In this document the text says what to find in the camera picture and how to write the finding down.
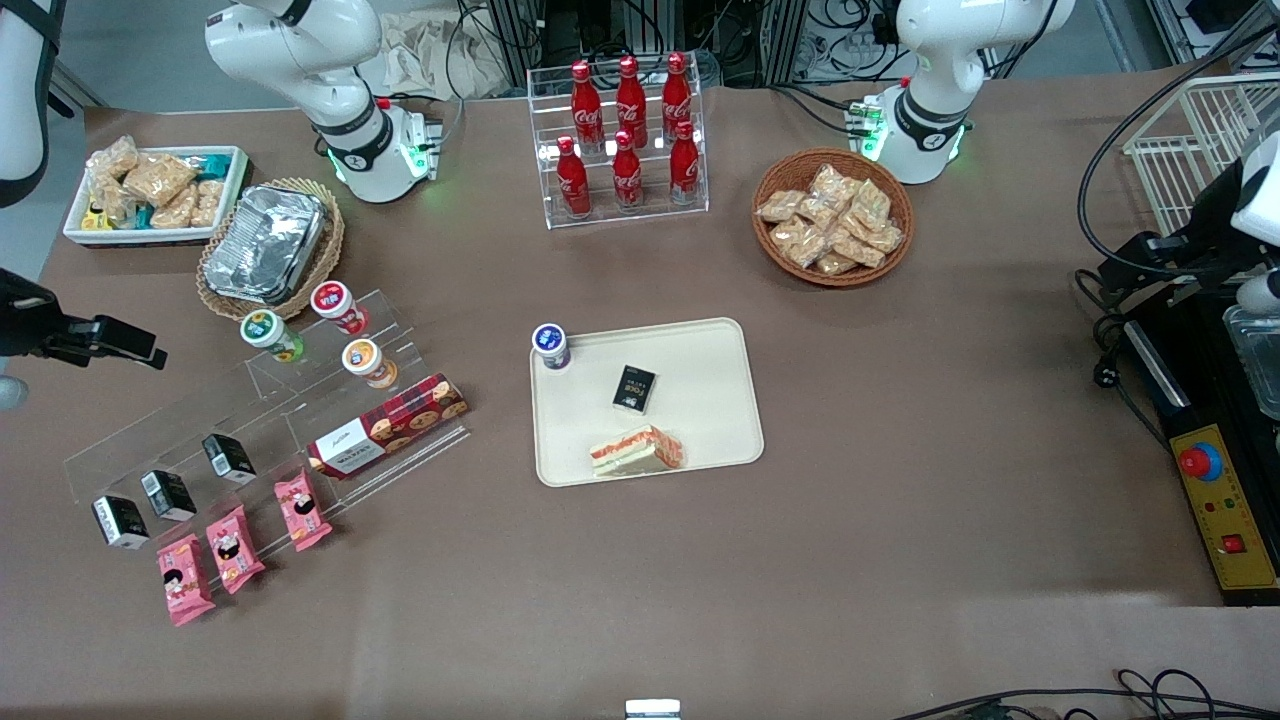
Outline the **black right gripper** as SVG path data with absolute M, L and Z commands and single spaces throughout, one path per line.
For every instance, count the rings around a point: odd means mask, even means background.
M 47 343 L 60 332 L 60 345 Z M 79 368 L 95 359 L 120 359 L 163 370 L 168 361 L 155 334 L 113 316 L 72 318 L 67 327 L 52 291 L 3 268 L 1 356 L 41 354 L 44 347 L 46 359 Z

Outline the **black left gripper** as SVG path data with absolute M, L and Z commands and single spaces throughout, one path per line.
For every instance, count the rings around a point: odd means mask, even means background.
M 1253 241 L 1231 225 L 1243 183 L 1243 161 L 1233 161 L 1197 197 L 1190 219 L 1169 236 L 1143 231 L 1098 266 L 1103 296 L 1128 296 L 1158 282 L 1190 277 L 1199 291 L 1216 291 L 1253 266 Z

